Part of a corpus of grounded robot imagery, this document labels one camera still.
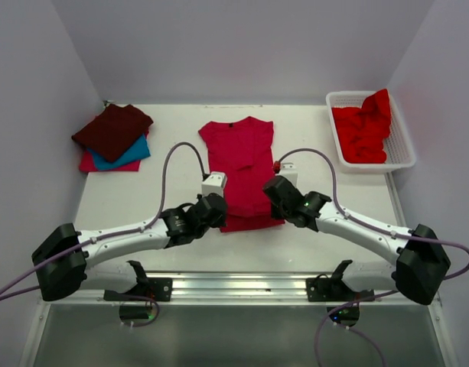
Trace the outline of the crimson t-shirt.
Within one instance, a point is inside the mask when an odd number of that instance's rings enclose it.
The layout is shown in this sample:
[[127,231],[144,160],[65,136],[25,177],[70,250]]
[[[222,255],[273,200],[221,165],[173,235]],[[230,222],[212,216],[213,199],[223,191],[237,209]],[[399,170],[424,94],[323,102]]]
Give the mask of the crimson t-shirt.
[[285,223],[273,219],[263,193],[275,176],[272,143],[274,124],[248,116],[238,122],[208,122],[199,130],[207,147],[209,168],[225,173],[226,225],[222,233],[267,229]]

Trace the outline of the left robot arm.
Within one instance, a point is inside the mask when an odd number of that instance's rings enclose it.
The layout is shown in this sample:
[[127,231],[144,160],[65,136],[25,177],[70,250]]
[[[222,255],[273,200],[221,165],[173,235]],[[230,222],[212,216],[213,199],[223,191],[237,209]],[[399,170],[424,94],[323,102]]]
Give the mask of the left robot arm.
[[148,293],[145,270],[138,261],[114,265],[113,259],[190,244],[208,229],[224,226],[226,217],[225,199],[210,193],[199,196],[195,204],[161,212],[152,226],[136,223],[82,232],[71,223],[58,226],[31,256],[41,296],[56,301],[78,290],[94,289],[140,300]]

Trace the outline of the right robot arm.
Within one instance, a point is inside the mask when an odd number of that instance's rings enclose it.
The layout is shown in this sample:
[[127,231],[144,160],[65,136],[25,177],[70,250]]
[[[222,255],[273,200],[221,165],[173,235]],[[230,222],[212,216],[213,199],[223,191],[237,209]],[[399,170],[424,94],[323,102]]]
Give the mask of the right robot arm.
[[380,260],[344,261],[334,272],[330,290],[339,300],[361,291],[398,291],[411,301],[429,305],[451,266],[435,232],[424,225],[414,229],[391,226],[350,210],[316,191],[302,194],[287,178],[275,176],[262,188],[275,215],[298,228],[345,239]]

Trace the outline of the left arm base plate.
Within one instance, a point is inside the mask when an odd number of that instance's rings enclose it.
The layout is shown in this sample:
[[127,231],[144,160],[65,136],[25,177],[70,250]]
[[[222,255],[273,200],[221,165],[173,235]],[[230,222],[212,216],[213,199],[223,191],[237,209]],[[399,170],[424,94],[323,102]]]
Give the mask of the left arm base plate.
[[173,291],[172,278],[148,278],[146,282],[139,282],[130,291],[120,294],[115,291],[105,291],[105,301],[149,301],[168,302]]

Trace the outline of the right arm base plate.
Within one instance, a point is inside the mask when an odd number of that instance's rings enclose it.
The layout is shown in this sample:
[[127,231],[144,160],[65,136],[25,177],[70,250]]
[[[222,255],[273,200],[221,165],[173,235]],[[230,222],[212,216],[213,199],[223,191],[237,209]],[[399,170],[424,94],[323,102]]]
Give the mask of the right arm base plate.
[[305,290],[309,302],[348,302],[374,296],[374,291],[352,291],[341,279],[329,278],[325,274],[306,278]]

